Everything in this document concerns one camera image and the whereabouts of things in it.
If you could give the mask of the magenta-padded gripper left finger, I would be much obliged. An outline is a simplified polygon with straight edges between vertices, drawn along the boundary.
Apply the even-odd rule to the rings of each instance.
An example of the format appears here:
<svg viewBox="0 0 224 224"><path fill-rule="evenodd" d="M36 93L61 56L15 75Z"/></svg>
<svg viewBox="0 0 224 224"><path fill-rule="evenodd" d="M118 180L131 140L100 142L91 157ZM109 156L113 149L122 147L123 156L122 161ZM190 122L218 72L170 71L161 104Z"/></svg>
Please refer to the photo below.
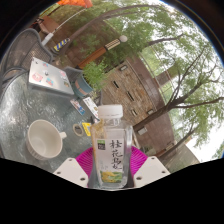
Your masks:
<svg viewBox="0 0 224 224"><path fill-rule="evenodd" d="M93 163L93 148L90 147L76 158L67 158L54 174L76 185L87 188Z"/></svg>

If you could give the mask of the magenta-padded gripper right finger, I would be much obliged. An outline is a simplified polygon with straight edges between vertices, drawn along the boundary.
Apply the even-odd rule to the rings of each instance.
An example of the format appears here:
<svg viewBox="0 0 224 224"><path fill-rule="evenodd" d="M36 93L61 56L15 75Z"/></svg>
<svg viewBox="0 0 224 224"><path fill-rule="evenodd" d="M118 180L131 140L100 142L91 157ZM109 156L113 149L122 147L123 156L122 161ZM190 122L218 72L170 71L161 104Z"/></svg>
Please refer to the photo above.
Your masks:
<svg viewBox="0 0 224 224"><path fill-rule="evenodd" d="M156 156L146 156L136 147L132 147L130 171L135 188L143 187L170 174Z"/></svg>

